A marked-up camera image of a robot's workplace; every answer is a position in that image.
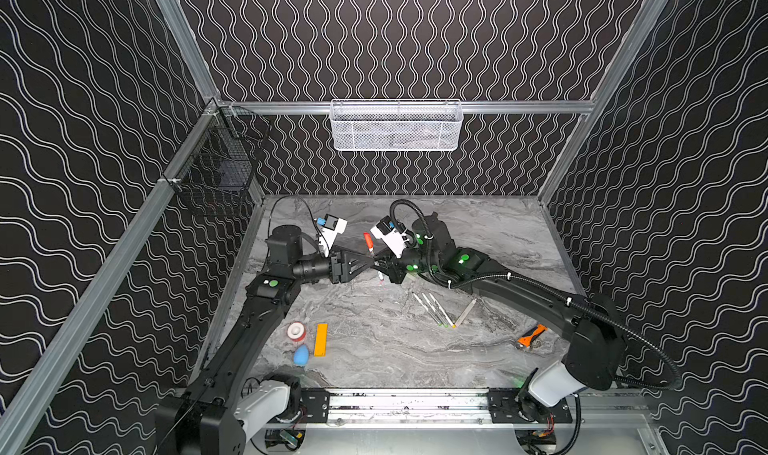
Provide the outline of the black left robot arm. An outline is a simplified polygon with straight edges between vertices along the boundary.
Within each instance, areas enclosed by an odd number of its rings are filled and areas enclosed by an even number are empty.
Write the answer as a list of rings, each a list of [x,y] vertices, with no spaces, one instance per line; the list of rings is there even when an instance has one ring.
[[[242,389],[262,348],[288,315],[305,284],[347,283],[375,264],[344,248],[303,252],[301,228],[282,225],[267,237],[264,269],[246,288],[236,324],[198,377],[155,412],[157,454],[242,454],[271,419],[299,410],[300,387],[289,377]]]

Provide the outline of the red pen cap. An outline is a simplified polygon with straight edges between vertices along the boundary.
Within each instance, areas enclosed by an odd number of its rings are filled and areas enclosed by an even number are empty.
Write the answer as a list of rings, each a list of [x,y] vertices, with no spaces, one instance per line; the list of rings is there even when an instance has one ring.
[[[371,256],[374,256],[375,247],[374,247],[373,236],[369,232],[365,232],[363,236],[364,236],[364,240],[365,240],[368,252],[370,253]]]

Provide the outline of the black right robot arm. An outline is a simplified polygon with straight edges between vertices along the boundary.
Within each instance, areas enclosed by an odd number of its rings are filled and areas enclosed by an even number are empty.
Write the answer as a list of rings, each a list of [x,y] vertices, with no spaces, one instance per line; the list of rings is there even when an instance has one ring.
[[[656,391],[682,385],[680,366],[623,323],[612,300],[556,289],[482,251],[460,247],[437,214],[424,214],[410,200],[394,201],[370,233],[385,245],[375,260],[391,282],[401,283],[407,274],[416,274],[443,289],[489,298],[542,323],[567,342],[560,360],[528,376],[521,388],[523,404],[552,407],[585,389],[605,391],[614,384]],[[656,354],[670,380],[649,382],[620,375],[630,340]]]

